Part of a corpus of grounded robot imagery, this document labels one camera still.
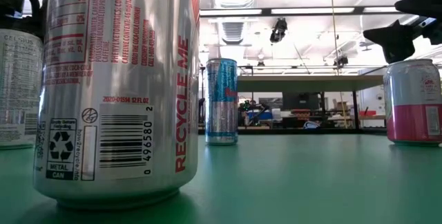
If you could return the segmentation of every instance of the green tabletop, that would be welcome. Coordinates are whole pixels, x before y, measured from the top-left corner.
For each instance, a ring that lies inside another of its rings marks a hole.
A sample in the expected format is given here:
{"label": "green tabletop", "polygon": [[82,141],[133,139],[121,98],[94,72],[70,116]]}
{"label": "green tabletop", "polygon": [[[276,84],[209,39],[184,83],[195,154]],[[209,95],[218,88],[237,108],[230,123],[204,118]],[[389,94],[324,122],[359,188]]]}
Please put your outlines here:
{"label": "green tabletop", "polygon": [[383,136],[240,136],[207,147],[156,205],[76,212],[32,188],[32,149],[0,151],[0,223],[442,223],[442,150]]}

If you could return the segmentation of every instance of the computer monitor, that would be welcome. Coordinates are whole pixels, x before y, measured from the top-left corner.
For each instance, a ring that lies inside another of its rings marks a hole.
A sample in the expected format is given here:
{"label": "computer monitor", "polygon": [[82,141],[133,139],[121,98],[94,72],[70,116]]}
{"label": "computer monitor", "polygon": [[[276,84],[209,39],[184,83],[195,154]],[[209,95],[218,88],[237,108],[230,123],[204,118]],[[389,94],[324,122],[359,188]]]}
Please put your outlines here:
{"label": "computer monitor", "polygon": [[314,111],[319,108],[317,93],[282,93],[283,110],[309,109]]}

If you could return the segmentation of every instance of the pink can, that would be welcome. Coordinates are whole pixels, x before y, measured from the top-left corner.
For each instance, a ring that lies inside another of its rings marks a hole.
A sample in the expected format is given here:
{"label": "pink can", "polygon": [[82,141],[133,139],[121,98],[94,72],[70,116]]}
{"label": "pink can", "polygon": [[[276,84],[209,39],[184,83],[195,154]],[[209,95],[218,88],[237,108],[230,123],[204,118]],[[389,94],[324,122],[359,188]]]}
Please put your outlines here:
{"label": "pink can", "polygon": [[441,78],[432,60],[390,64],[384,75],[384,89],[388,139],[399,144],[439,145]]}

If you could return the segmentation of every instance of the aluminum can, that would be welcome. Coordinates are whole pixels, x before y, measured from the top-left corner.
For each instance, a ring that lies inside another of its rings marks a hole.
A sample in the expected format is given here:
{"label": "aluminum can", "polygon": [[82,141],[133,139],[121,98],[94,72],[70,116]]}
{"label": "aluminum can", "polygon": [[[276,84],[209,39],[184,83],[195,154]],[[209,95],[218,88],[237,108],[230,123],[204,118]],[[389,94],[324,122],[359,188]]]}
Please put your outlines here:
{"label": "aluminum can", "polygon": [[238,76],[236,61],[207,62],[206,142],[230,145],[238,141]]}
{"label": "aluminum can", "polygon": [[390,64],[384,75],[388,138],[398,144],[442,141],[441,78],[431,59]]}
{"label": "aluminum can", "polygon": [[199,0],[48,0],[34,186],[79,209],[177,192],[198,163]]}
{"label": "aluminum can", "polygon": [[32,147],[37,134],[43,42],[0,28],[0,149]]}

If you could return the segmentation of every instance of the ceiling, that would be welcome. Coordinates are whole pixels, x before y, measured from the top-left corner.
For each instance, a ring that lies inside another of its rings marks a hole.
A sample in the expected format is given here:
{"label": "ceiling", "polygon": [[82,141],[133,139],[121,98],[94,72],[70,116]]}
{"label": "ceiling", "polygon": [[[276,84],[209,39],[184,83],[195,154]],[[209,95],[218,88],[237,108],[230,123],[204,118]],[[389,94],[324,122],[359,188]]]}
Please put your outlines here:
{"label": "ceiling", "polygon": [[[392,6],[396,1],[398,0],[334,0],[334,5]],[[219,8],[222,5],[220,2],[227,2],[229,5],[247,2],[245,5],[250,8],[332,6],[332,0],[201,0],[200,7],[201,9]],[[29,9],[30,5],[26,2],[25,11]],[[286,17],[287,35],[280,43],[274,45],[271,45],[269,37],[277,17],[241,18],[244,23],[244,31],[240,46],[226,45],[221,38],[221,23],[232,19],[203,18],[200,24],[200,60],[204,64],[209,58],[229,57],[238,60],[239,64],[256,65],[259,57],[262,57],[266,65],[332,65],[337,47],[349,57],[350,64],[382,65],[385,60],[379,46],[360,47],[361,42],[368,42],[361,36],[361,31],[390,25],[396,19],[404,22],[410,17],[412,16]],[[416,56],[422,57],[426,53],[431,53],[432,57],[439,56],[440,52],[437,51],[440,47],[431,46],[428,40],[418,39],[415,41],[415,45]]]}

